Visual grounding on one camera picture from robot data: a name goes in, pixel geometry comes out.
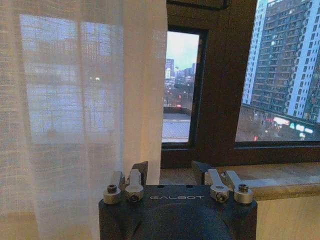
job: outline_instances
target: logo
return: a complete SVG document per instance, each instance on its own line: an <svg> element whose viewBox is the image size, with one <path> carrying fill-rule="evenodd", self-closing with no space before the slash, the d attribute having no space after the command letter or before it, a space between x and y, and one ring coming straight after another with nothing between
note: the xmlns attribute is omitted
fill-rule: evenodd
<svg viewBox="0 0 320 240"><path fill-rule="evenodd" d="M153 199L153 200L161 200L161 199L171 199L171 200L174 200L174 199L181 199L181 200L186 200L186 199L202 199L204 198L205 196L151 196L150 199Z"/></svg>

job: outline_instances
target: glass window pane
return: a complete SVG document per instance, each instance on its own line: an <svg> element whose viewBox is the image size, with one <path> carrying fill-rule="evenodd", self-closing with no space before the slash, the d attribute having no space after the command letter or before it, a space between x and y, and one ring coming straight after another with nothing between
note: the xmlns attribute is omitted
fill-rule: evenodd
<svg viewBox="0 0 320 240"><path fill-rule="evenodd" d="M320 140L320 0L258 0L236 142Z"/></svg>
<svg viewBox="0 0 320 240"><path fill-rule="evenodd" d="M200 36L168 31L163 95L163 143L189 141Z"/></svg>

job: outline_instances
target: illuminated sign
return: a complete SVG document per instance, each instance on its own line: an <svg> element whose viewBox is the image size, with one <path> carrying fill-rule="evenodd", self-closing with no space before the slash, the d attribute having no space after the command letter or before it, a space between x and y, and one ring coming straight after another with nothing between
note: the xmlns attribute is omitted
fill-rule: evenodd
<svg viewBox="0 0 320 240"><path fill-rule="evenodd" d="M300 132L303 132L303 131L305 130L305 126L300 125L300 124L297 124L297 125L295 126L295 129L296 129L296 130L299 130Z"/></svg>
<svg viewBox="0 0 320 240"><path fill-rule="evenodd" d="M286 120L286 119L283 119L283 118L277 117L277 116L275 116L275 117L273 118L273 121L276 122L276 123L279 124L279 125L284 124L284 125L289 126L289 124L290 124L290 121L289 121L289 120Z"/></svg>
<svg viewBox="0 0 320 240"><path fill-rule="evenodd" d="M314 131L312 129L310 129L310 128L305 128L304 131L306 133L308 133L308 134L313 134L314 133Z"/></svg>

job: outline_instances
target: beige wall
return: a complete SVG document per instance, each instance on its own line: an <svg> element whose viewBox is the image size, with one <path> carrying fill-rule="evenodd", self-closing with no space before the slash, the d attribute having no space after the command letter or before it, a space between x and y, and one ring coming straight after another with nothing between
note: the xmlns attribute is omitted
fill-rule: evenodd
<svg viewBox="0 0 320 240"><path fill-rule="evenodd" d="M320 240L320 196L258 201L257 240Z"/></svg>

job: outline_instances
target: window frame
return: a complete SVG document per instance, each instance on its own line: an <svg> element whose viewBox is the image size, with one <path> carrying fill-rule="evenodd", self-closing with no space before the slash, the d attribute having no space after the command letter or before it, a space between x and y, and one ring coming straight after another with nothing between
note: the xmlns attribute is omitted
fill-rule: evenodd
<svg viewBox="0 0 320 240"><path fill-rule="evenodd" d="M319 161L316 141L235 142L256 4L233 1L221 11L167 4L169 25L207 29L208 40L197 141L162 149L161 168L189 168L192 160L215 167Z"/></svg>
<svg viewBox="0 0 320 240"><path fill-rule="evenodd" d="M208 31L198 28L189 28L177 25L168 25L168 32L178 32L185 34L196 34L199 35L199 44L197 49L197 59L195 67L194 87L192 96L192 109L190 116L190 128L188 142L163 142L162 149L189 149L195 145L197 139L197 126L199 118L200 99L202 92L205 56L207 48L207 35Z"/></svg>

